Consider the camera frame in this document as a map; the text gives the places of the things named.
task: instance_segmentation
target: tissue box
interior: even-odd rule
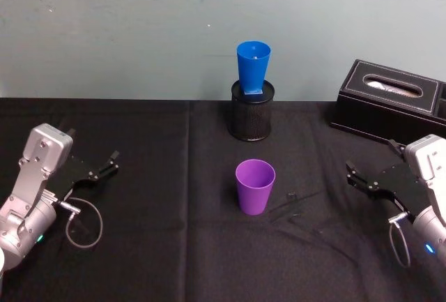
[[[445,83],[358,59],[339,90],[330,125],[402,145],[431,133],[446,137]]]

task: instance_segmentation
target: black tablecloth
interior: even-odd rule
[[[226,129],[227,102],[0,100],[1,201],[40,123],[75,128],[72,153],[93,164],[121,152],[119,173],[82,193],[104,218],[101,242],[71,246],[61,214],[6,272],[1,300],[446,301],[446,271],[411,226],[404,269],[387,235],[395,209],[346,184],[346,160],[378,172],[398,158],[330,128],[332,106],[274,102],[271,135],[247,143]],[[238,208],[235,188],[248,158],[277,173],[268,208],[254,217]]]

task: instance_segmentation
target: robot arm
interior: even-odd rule
[[[372,199],[391,201],[401,212],[389,219],[391,226],[400,229],[398,222],[409,220],[426,250],[446,266],[446,139],[428,135],[406,147],[390,144],[406,163],[369,179],[347,162],[348,183]]]
[[[76,182],[96,182],[118,169],[114,163],[117,152],[105,167],[95,171],[70,156],[72,143],[70,135],[49,124],[32,129],[19,160],[20,172],[13,191],[0,208],[3,270],[16,267],[26,257],[56,219],[56,206],[71,212],[70,221],[80,213],[65,202]]]
[[[48,124],[31,131],[19,160],[13,192],[0,209],[0,248],[4,269],[16,267],[56,219],[57,199],[45,190],[49,177],[70,153],[72,138]]]

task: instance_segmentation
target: blue light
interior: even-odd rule
[[[424,247],[426,248],[427,252],[429,252],[431,254],[435,253],[435,250],[428,243],[424,244]]]

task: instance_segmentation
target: gray wall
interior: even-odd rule
[[[446,0],[0,0],[0,93],[230,99],[236,45],[276,100],[334,100],[356,58],[443,80]]]

